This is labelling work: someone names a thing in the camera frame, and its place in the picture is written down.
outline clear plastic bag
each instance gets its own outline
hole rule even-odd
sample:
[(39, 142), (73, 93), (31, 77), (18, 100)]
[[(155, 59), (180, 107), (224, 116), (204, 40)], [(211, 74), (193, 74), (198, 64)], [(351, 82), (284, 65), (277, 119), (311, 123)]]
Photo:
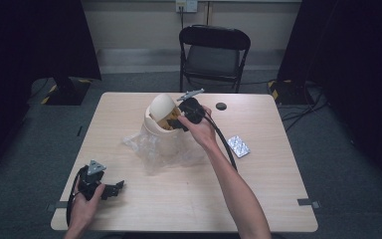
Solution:
[(123, 139), (123, 142), (142, 159), (149, 174), (162, 167), (192, 166), (208, 162), (207, 154), (189, 131), (172, 130), (156, 134), (143, 124), (141, 131)]

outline wall outlet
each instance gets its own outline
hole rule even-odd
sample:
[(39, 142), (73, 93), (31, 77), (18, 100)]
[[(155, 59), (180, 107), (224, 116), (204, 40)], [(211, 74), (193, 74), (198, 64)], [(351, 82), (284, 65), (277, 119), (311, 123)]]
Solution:
[(186, 12), (187, 10), (187, 0), (176, 0), (176, 12), (181, 12), (181, 8), (182, 8), (182, 12)]
[(182, 12), (197, 12), (197, 5), (198, 1), (197, 0), (176, 0), (176, 12), (180, 13), (181, 8)]

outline gray carpet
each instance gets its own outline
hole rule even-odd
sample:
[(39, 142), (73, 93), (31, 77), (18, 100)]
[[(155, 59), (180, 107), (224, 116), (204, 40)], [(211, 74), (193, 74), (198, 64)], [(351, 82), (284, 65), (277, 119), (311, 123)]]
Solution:
[[(277, 71), (246, 71), (240, 93), (266, 94)], [(52, 80), (38, 80), (24, 124), (0, 161), (0, 238), (62, 238), (52, 230), (47, 206), (60, 199), (98, 99), (105, 92), (177, 92), (179, 73), (103, 75), (79, 107), (43, 106)], [(186, 84), (185, 90), (232, 93), (229, 86)], [(316, 99), (319, 88), (309, 88)], [(319, 104), (326, 103), (321, 97)], [(283, 117), (305, 106), (280, 107)], [(284, 121), (290, 126), (295, 119)], [(382, 238), (382, 173), (352, 143), (345, 124), (330, 107), (304, 116), (287, 132), (314, 209), (314, 233), (281, 233), (274, 238)], [(106, 233), (89, 231), (85, 238)], [(236, 234), (127, 234), (125, 238), (238, 238)]]

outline table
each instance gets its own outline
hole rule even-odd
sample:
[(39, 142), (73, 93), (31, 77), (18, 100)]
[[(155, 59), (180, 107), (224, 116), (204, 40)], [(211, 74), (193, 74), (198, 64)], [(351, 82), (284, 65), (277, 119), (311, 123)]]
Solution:
[[(79, 169), (95, 159), (107, 167), (103, 183), (124, 179), (125, 186), (117, 197), (100, 203), (91, 230), (236, 232), (209, 161), (148, 175), (141, 158), (122, 142), (140, 131), (145, 110), (157, 95), (102, 95), (61, 201), (68, 200)], [(168, 95), (176, 100), (183, 94)], [(201, 94), (195, 98), (213, 110), (212, 117), (225, 138), (238, 135), (250, 148), (251, 153), (236, 158), (236, 163), (263, 206), (271, 230), (315, 231), (311, 206), (297, 202), (307, 194), (273, 98), (242, 94)], [(216, 110), (216, 103), (225, 103), (227, 109)], [(65, 214), (65, 208), (56, 210), (53, 229), (67, 229)]]

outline chair backrest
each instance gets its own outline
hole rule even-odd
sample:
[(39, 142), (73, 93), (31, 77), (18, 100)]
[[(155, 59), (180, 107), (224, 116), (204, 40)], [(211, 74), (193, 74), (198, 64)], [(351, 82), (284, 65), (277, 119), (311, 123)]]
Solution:
[(251, 40), (238, 29), (213, 27), (206, 25), (192, 25), (182, 29), (179, 42), (183, 44), (248, 51)]

